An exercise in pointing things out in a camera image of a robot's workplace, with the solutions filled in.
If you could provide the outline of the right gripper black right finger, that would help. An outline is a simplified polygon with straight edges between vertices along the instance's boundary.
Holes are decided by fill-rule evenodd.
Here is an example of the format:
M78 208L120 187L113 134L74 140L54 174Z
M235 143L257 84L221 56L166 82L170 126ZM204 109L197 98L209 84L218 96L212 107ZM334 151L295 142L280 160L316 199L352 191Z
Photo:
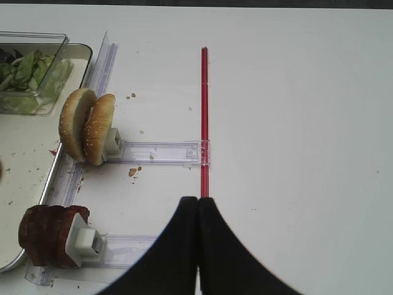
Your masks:
M263 266L227 225L214 199L199 204L199 268L203 294L298 294Z

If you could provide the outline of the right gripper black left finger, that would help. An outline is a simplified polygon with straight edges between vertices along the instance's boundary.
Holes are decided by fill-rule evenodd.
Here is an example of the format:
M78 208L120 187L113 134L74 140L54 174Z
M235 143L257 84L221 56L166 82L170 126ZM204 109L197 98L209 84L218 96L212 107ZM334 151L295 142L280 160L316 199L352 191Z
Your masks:
M198 199L182 197L169 223L137 263L100 294L194 294Z

